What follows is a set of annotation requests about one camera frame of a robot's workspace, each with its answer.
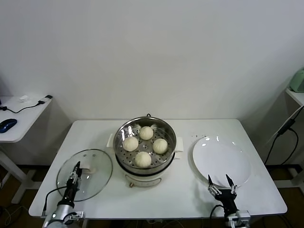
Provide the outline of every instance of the electric steamer pot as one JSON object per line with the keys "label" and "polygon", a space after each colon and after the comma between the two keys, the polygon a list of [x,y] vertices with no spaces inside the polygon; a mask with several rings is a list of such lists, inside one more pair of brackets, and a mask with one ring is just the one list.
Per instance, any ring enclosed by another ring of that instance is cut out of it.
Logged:
{"label": "electric steamer pot", "polygon": [[[132,119],[119,128],[114,136],[114,151],[118,164],[128,173],[135,176],[152,176],[164,171],[172,163],[176,136],[169,124],[161,119],[144,116]],[[142,127],[149,126],[153,129],[153,137],[150,140],[143,140],[139,137]],[[138,147],[132,152],[123,149],[123,141],[127,137],[135,137],[138,140]],[[168,150],[164,154],[156,154],[153,151],[153,143],[157,139],[165,139],[168,142]],[[147,168],[140,168],[135,164],[135,157],[139,152],[145,151],[150,154],[152,162]]]}

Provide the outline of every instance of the table leg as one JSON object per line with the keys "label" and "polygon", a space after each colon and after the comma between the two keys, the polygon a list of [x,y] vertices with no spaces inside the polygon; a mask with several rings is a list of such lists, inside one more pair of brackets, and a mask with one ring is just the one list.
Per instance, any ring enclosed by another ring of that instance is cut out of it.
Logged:
{"label": "table leg", "polygon": [[1,150],[0,165],[8,172],[10,172],[20,182],[23,182],[23,180],[25,180],[27,177],[26,174]]}
{"label": "table leg", "polygon": [[295,169],[288,169],[291,175],[294,177],[291,180],[275,180],[275,185],[278,189],[285,188],[299,188],[304,194],[304,171],[299,174]]}
{"label": "table leg", "polygon": [[15,196],[12,199],[12,203],[20,203],[20,200],[27,189],[38,190],[41,182],[32,181],[34,176],[34,170],[28,171],[25,174],[6,154],[0,150],[0,165],[3,166],[11,175],[21,182],[21,186],[17,190]]}
{"label": "table leg", "polygon": [[1,189],[3,188],[4,184],[8,181],[10,177],[10,173],[8,172],[5,177],[2,179],[2,186],[1,186]]}
{"label": "table leg", "polygon": [[88,222],[89,222],[89,220],[85,219],[84,222],[82,223],[82,227],[81,228],[87,228]]}

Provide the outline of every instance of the wire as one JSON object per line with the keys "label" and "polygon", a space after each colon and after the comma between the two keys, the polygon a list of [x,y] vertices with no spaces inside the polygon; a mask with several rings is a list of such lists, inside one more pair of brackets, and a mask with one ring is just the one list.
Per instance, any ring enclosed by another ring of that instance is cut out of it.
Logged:
{"label": "wire", "polygon": [[214,210],[218,207],[221,207],[221,208],[224,208],[222,205],[218,204],[218,205],[215,205],[214,208],[212,209],[211,213],[210,213],[210,217],[209,217],[209,220],[210,220],[210,228],[212,228],[212,214],[214,212]]}
{"label": "wire", "polygon": [[[290,223],[290,221],[288,220],[288,218],[286,218],[285,215],[279,215],[278,217],[284,222],[284,224],[285,224],[285,226],[286,226],[287,228],[294,228],[294,227],[291,225],[291,223]],[[263,227],[266,228],[266,225],[265,225],[265,217],[262,217],[262,223],[263,223]]]}
{"label": "wire", "polygon": [[279,132],[279,130],[285,125],[285,123],[287,123],[287,121],[289,121],[299,111],[297,113],[297,115],[295,116],[295,118],[293,119],[293,120],[295,120],[303,108],[304,108],[304,105],[300,106],[297,110],[295,110],[294,113],[292,113],[291,116],[289,116],[286,119],[286,121],[282,124],[282,126],[280,126],[280,128],[268,139],[268,141],[264,144],[264,146],[266,146],[270,142],[270,140],[272,140],[272,138]]}
{"label": "wire", "polygon": [[57,190],[59,190],[59,189],[65,189],[65,188],[66,188],[66,186],[63,186],[63,187],[60,187],[60,188],[56,188],[56,189],[50,191],[50,192],[47,194],[47,196],[46,196],[46,201],[44,202],[44,206],[43,206],[42,216],[45,216],[45,213],[46,213],[46,210],[47,210],[47,202],[48,202],[47,200],[48,200],[49,194],[51,194],[52,192],[57,191]]}
{"label": "wire", "polygon": [[284,219],[283,217],[281,217],[281,216],[278,216],[278,217],[284,222],[285,226],[286,226],[287,228],[289,228],[289,225],[288,225],[288,223],[285,221],[285,219]]}
{"label": "wire", "polygon": [[[14,210],[12,213],[9,212],[9,208],[14,207],[14,206],[19,206],[16,210]],[[12,221],[12,216],[17,213],[17,211],[19,209],[25,209],[26,211],[28,211],[28,209],[20,204],[11,204],[8,207],[4,208],[0,206],[0,217],[3,215],[3,212],[6,212],[8,214],[8,217],[5,219],[4,221],[4,226],[3,228],[7,228],[9,226],[11,226],[12,224],[14,224],[22,215],[22,210],[20,211],[20,213],[17,215],[17,217]]]}
{"label": "wire", "polygon": [[281,163],[281,165],[283,165],[285,162],[287,162],[287,161],[291,158],[291,156],[294,154],[294,152],[295,152],[295,150],[296,150],[296,148],[297,148],[297,146],[298,146],[298,143],[299,143],[299,136],[298,136],[298,134],[295,132],[295,130],[292,129],[292,128],[289,128],[289,130],[292,131],[292,132],[296,135],[296,143],[295,143],[294,149],[293,149],[293,151],[291,152],[291,154],[288,156],[288,158],[287,158],[284,162]]}
{"label": "wire", "polygon": [[279,136],[280,136],[280,135],[277,134],[276,137],[275,137],[275,139],[274,139],[274,141],[272,142],[271,148],[270,148],[270,150],[269,150],[269,152],[268,152],[268,155],[267,155],[267,158],[266,158],[266,160],[265,160],[265,162],[264,162],[264,165],[266,165],[266,163],[267,163],[267,161],[268,161],[268,159],[269,159],[269,156],[270,156],[270,154],[271,154],[271,151],[272,151],[272,149],[273,149],[273,147],[274,147],[274,145],[275,145],[275,142],[276,142],[276,140],[278,139]]}
{"label": "wire", "polygon": [[298,117],[298,115],[300,114],[300,112],[302,111],[303,108],[304,108],[304,106],[301,106],[301,107],[300,107],[300,110],[299,110],[298,113],[295,115],[295,117],[293,118],[293,120],[295,120],[295,119]]}
{"label": "wire", "polygon": [[265,225],[265,217],[262,217],[262,223],[263,223],[263,227],[266,228],[266,225]]}
{"label": "wire", "polygon": [[8,227],[8,226],[12,225],[14,222],[16,222],[16,221],[20,218],[22,211],[21,211],[21,213],[18,215],[17,219],[16,219],[15,221],[11,222],[11,217],[12,217],[12,215],[14,215],[19,209],[25,209],[26,211],[28,211],[28,209],[27,209],[26,207],[24,207],[24,206],[18,207],[18,208],[17,208],[16,210],[14,210],[12,213],[10,213],[7,209],[4,209],[4,211],[9,215],[9,216],[5,219],[5,221],[4,221],[5,227]]}
{"label": "wire", "polygon": [[285,221],[288,223],[288,225],[293,228],[293,225],[291,225],[291,222],[289,221],[289,219],[285,216],[285,215],[280,215],[279,216],[282,220],[285,219]]}
{"label": "wire", "polygon": [[35,104],[35,105],[33,105],[33,106],[29,106],[29,107],[22,108],[22,109],[20,109],[20,110],[17,111],[17,112],[14,112],[13,110],[10,110],[9,108],[3,109],[3,110],[4,110],[4,111],[5,111],[5,110],[9,110],[9,111],[11,111],[12,113],[17,114],[17,113],[23,111],[24,109],[27,109],[27,108],[34,108],[34,107],[36,107],[36,106],[38,106],[38,105],[40,105],[40,103],[37,103],[37,104]]}

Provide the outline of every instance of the black cable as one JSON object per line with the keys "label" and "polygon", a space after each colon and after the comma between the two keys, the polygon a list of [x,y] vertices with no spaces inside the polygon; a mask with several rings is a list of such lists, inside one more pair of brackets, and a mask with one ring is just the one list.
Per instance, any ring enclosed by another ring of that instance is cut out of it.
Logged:
{"label": "black cable", "polygon": [[266,160],[265,160],[265,162],[264,162],[264,165],[266,165],[266,163],[267,163],[267,161],[268,161],[268,159],[269,159],[270,153],[271,153],[271,151],[272,151],[272,149],[273,149],[273,147],[274,147],[274,145],[275,145],[275,142],[276,142],[276,140],[278,139],[279,136],[280,136],[280,135],[277,134],[276,137],[275,137],[275,139],[274,139],[274,141],[272,142],[271,148],[270,148],[270,150],[269,150],[269,152],[268,152],[268,155],[267,155],[267,158],[266,158]]}
{"label": "black cable", "polygon": [[266,228],[266,225],[265,225],[265,217],[262,217],[262,223],[263,223],[263,227]]}
{"label": "black cable", "polygon": [[283,165],[285,162],[288,161],[288,159],[291,158],[291,156],[294,154],[294,152],[295,152],[295,150],[296,150],[296,148],[297,148],[297,146],[298,146],[298,143],[299,143],[299,136],[298,136],[298,134],[295,132],[295,130],[293,130],[292,128],[289,128],[289,130],[292,131],[292,132],[296,135],[296,143],[295,143],[294,149],[293,149],[293,151],[291,152],[291,154],[288,156],[288,158],[287,158],[284,162],[281,163],[281,165]]}
{"label": "black cable", "polygon": [[56,188],[56,189],[50,191],[50,192],[47,194],[47,196],[46,196],[46,201],[44,202],[44,206],[43,206],[43,212],[42,212],[42,215],[43,215],[43,216],[45,215],[45,212],[46,212],[46,210],[47,210],[47,202],[48,202],[47,200],[48,200],[49,194],[51,194],[52,192],[57,191],[57,190],[59,190],[59,189],[65,189],[65,188],[66,188],[66,186],[63,186],[63,187],[60,187],[60,188]]}
{"label": "black cable", "polygon": [[279,217],[284,220],[285,219],[285,222],[288,223],[288,225],[290,226],[290,228],[293,228],[293,225],[291,225],[291,222],[289,221],[289,219],[285,216],[285,215],[279,215]]}
{"label": "black cable", "polygon": [[19,111],[17,111],[17,112],[15,112],[15,111],[13,111],[13,110],[10,110],[9,108],[5,108],[6,106],[3,106],[2,108],[3,108],[3,111],[9,110],[9,111],[11,111],[12,113],[17,114],[17,113],[23,111],[24,109],[27,109],[27,108],[34,108],[34,107],[36,107],[36,106],[38,106],[38,105],[40,105],[40,103],[37,103],[37,104],[35,104],[35,105],[33,105],[33,106],[21,108],[21,109],[20,109]]}
{"label": "black cable", "polygon": [[126,228],[127,226],[129,226],[131,222],[132,222],[132,220],[129,221],[129,223],[127,223],[126,225],[124,225],[123,228]]}
{"label": "black cable", "polygon": [[214,212],[214,210],[218,207],[221,207],[221,208],[224,208],[222,205],[218,204],[218,205],[215,205],[214,208],[212,209],[211,213],[210,213],[210,217],[209,217],[209,220],[210,220],[210,228],[212,228],[212,214]]}

